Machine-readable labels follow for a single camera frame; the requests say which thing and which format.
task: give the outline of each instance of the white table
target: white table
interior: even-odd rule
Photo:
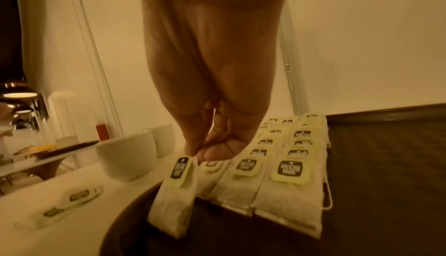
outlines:
[[[92,146],[88,146],[88,147],[84,147],[78,150],[74,150],[74,151],[70,151],[67,153],[63,153],[60,155],[56,155],[54,157],[50,157],[47,159],[42,159],[42,160],[36,160],[36,157],[31,157],[22,161],[18,161],[18,162],[14,162],[14,163],[10,163],[10,164],[6,164],[3,166],[0,166],[0,177],[7,177],[10,176],[12,174],[18,173],[18,172],[22,172],[37,166],[41,166],[44,164],[48,164],[51,162],[54,162],[56,160],[68,157],[68,156],[73,156],[76,155],[80,152],[86,151],[88,149],[94,148],[96,147],[96,145],[92,145]]]
[[[159,184],[173,155],[158,159],[147,175],[129,183],[109,179],[99,163],[0,197],[0,254],[8,256],[97,256],[107,230],[136,198]],[[41,230],[14,225],[53,205],[66,190],[91,183],[104,193],[59,222]]]

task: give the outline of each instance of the dark round tray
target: dark round tray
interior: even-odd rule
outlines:
[[[146,221],[157,191],[146,192],[124,210],[105,236],[101,255],[319,255],[316,239],[198,198],[187,235],[174,239]]]

